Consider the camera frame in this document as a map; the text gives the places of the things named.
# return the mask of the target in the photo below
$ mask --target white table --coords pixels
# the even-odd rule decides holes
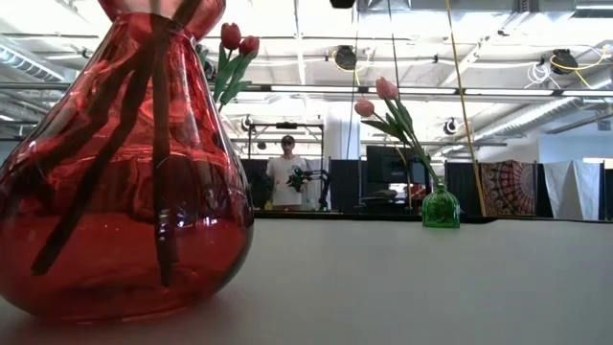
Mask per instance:
[[[258,220],[237,278],[175,316],[42,324],[0,301],[2,345],[613,343],[613,225]]]

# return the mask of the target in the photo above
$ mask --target white t-shirt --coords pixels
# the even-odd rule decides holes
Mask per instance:
[[[296,192],[294,187],[287,185],[287,180],[294,174],[294,170],[307,169],[307,162],[297,155],[292,159],[283,157],[273,158],[268,161],[266,174],[274,180],[275,188],[272,194],[273,206],[302,205],[302,193]]]

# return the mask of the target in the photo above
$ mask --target man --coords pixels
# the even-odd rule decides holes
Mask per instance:
[[[281,157],[273,158],[268,161],[266,174],[274,181],[272,194],[272,206],[274,210],[300,210],[303,203],[302,193],[296,192],[294,187],[287,185],[287,180],[294,174],[296,168],[303,171],[307,169],[307,162],[294,155],[296,140],[291,135],[285,135],[281,139],[281,148],[284,154]]]

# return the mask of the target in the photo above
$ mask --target flowers in hand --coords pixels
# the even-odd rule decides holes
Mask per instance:
[[[381,77],[376,80],[376,95],[381,100],[393,100],[398,97],[398,89],[395,85]]]
[[[369,118],[375,113],[375,105],[371,101],[365,99],[357,101],[353,109],[363,118]]]
[[[256,57],[260,51],[260,39],[251,35],[245,37],[240,43],[238,51],[241,55],[248,56],[254,54],[254,57]]]
[[[237,24],[225,23],[221,26],[221,44],[225,49],[236,50],[240,46],[240,28]]]

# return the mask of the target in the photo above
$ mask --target tulip leaf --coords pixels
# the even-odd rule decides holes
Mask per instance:
[[[217,70],[221,71],[228,64],[228,56],[226,55],[226,49],[223,48],[223,43],[219,42],[219,63]]]
[[[411,138],[412,137],[411,134],[413,133],[413,130],[411,129],[411,126],[409,126],[409,123],[406,122],[406,119],[404,118],[404,116],[400,113],[400,110],[398,110],[390,100],[385,100],[385,103],[387,104],[387,107],[390,108],[390,111],[394,115],[394,118],[396,120],[396,123],[398,124],[398,127],[401,128],[402,131],[406,132],[409,138]]]
[[[402,141],[402,133],[398,131],[398,129],[395,126],[392,126],[390,124],[386,124],[384,122],[381,121],[375,121],[375,120],[364,120],[362,121],[362,124],[371,126],[371,127],[375,127],[376,129],[384,132],[385,134],[391,135],[395,138],[398,138],[398,140]]]
[[[228,62],[222,70],[219,70],[217,73],[217,79],[215,81],[215,93],[213,94],[213,100],[215,102],[219,101],[219,96],[221,96],[221,92],[223,92],[226,83],[228,83],[228,79],[234,75],[234,72],[237,70],[237,67],[242,63],[243,56],[237,56],[233,58],[230,62]]]
[[[395,100],[398,110],[400,110],[402,116],[406,119],[407,123],[409,123],[411,129],[413,129],[413,119],[411,119],[411,114],[409,114],[409,110],[407,110],[406,106],[404,106],[404,104],[402,104],[402,102],[398,98],[396,98]]]
[[[390,115],[389,113],[385,113],[385,119],[387,120],[390,127],[392,127],[393,130],[396,132],[394,136],[398,138],[398,140],[401,141],[403,144],[406,144],[410,148],[412,148],[413,146],[411,145],[411,142],[409,142],[409,140],[406,139],[406,135],[404,135],[402,128],[398,125],[396,120],[394,120],[392,115]]]
[[[221,95],[221,104],[226,105],[229,103],[234,97],[237,96],[238,92],[243,91],[247,87],[251,85],[251,81],[241,81],[234,84],[232,87],[228,87],[228,89]]]
[[[251,63],[251,61],[253,61],[253,59],[256,58],[256,55],[257,53],[252,52],[248,56],[244,57],[244,59],[237,66],[237,69],[234,72],[234,76],[232,76],[232,80],[230,81],[230,86],[228,86],[229,88],[233,87],[245,76],[247,67],[249,67],[249,64]]]

